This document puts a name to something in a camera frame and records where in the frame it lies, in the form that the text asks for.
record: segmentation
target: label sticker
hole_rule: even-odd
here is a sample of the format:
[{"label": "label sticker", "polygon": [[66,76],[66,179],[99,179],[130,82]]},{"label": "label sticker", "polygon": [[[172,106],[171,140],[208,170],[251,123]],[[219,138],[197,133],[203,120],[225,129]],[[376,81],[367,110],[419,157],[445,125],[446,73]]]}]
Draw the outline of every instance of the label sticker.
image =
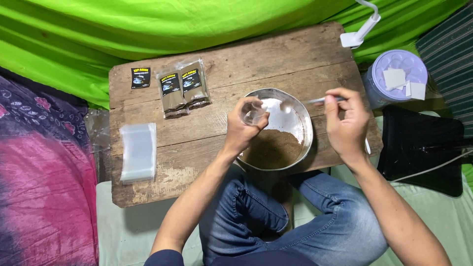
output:
[{"label": "label sticker", "polygon": [[187,92],[188,90],[197,88],[201,85],[201,76],[199,74],[199,69],[193,69],[189,72],[182,74],[182,86],[183,93]]},{"label": "label sticker", "polygon": [[179,76],[177,73],[169,74],[165,77],[162,77],[159,82],[161,82],[163,96],[181,89],[181,87],[179,86]]},{"label": "label sticker", "polygon": [[151,77],[150,67],[140,67],[131,69],[131,89],[140,89],[149,87]]}]

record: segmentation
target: metal bowl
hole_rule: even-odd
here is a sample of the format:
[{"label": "metal bowl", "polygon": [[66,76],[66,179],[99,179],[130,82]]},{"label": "metal bowl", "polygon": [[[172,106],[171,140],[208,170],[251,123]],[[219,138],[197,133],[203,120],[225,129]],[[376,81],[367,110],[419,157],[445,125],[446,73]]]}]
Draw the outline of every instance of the metal bowl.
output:
[{"label": "metal bowl", "polygon": [[[288,169],[302,161],[309,153],[312,141],[314,140],[312,120],[310,120],[309,112],[306,107],[292,95],[275,88],[257,89],[245,95],[245,97],[247,96],[258,96],[258,98],[268,106],[267,111],[270,112],[271,115],[269,116],[269,124],[265,129],[277,129],[279,131],[289,132],[296,137],[299,143],[303,143],[303,147],[299,157],[294,163],[280,169],[260,169],[242,161],[239,157],[238,161],[260,171],[280,171]],[[281,111],[279,107],[284,100],[290,100],[294,103],[294,108],[288,114]]]}]

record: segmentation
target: white paper square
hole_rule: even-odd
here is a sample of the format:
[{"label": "white paper square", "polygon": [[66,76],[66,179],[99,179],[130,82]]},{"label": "white paper square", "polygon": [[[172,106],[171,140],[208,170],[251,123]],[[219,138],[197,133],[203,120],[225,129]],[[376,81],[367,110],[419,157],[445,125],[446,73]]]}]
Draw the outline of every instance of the white paper square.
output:
[{"label": "white paper square", "polygon": [[411,82],[411,98],[425,100],[425,84]]},{"label": "white paper square", "polygon": [[383,74],[388,89],[406,84],[406,72],[402,69],[388,69]]},{"label": "white paper square", "polygon": [[411,96],[411,81],[408,80],[406,84],[406,97],[410,97],[410,96]]}]

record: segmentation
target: white cable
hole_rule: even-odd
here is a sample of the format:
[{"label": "white cable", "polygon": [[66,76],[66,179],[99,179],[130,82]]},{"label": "white cable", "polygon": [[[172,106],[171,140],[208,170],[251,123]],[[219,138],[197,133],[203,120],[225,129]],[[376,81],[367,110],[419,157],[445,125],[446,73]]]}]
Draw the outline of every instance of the white cable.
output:
[{"label": "white cable", "polygon": [[461,157],[463,157],[463,156],[465,156],[465,155],[467,155],[468,153],[471,153],[471,152],[473,152],[473,150],[471,150],[471,151],[467,151],[467,152],[463,153],[462,155],[460,155],[460,156],[457,156],[457,157],[455,157],[455,158],[451,159],[451,160],[450,160],[450,161],[448,161],[448,162],[442,163],[442,164],[441,164],[441,165],[439,165],[439,166],[435,166],[434,168],[430,168],[429,170],[425,170],[425,171],[422,171],[422,172],[420,172],[420,173],[417,173],[417,174],[413,174],[413,175],[406,176],[406,177],[402,177],[402,178],[399,178],[399,179],[396,179],[396,180],[393,180],[393,181],[389,181],[389,183],[393,183],[393,182],[401,181],[401,180],[403,180],[403,179],[406,179],[406,178],[410,178],[410,177],[418,176],[418,175],[425,174],[425,173],[427,173],[427,172],[433,171],[433,170],[435,170],[435,169],[439,169],[440,167],[442,167],[442,166],[445,166],[445,165],[447,165],[447,164],[449,164],[449,163],[453,162],[454,160],[457,160],[457,159],[459,159],[459,158],[461,158]]},{"label": "white cable", "polygon": [[372,8],[375,13],[371,16],[373,18],[373,20],[377,20],[378,19],[378,7],[368,1],[365,1],[365,0],[355,0],[356,2],[358,2],[359,4],[363,5],[363,6],[366,6],[366,7],[369,7],[369,8]]}]

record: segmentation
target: coffee packet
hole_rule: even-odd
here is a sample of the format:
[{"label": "coffee packet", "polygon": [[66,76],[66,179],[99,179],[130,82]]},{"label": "coffee packet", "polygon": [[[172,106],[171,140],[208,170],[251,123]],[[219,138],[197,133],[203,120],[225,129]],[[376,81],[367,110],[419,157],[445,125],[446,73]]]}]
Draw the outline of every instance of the coffee packet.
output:
[{"label": "coffee packet", "polygon": [[202,58],[194,57],[180,62],[183,96],[188,108],[198,108],[212,103]]},{"label": "coffee packet", "polygon": [[174,118],[190,113],[182,95],[181,71],[173,67],[154,71],[154,73],[158,80],[164,118]]}]

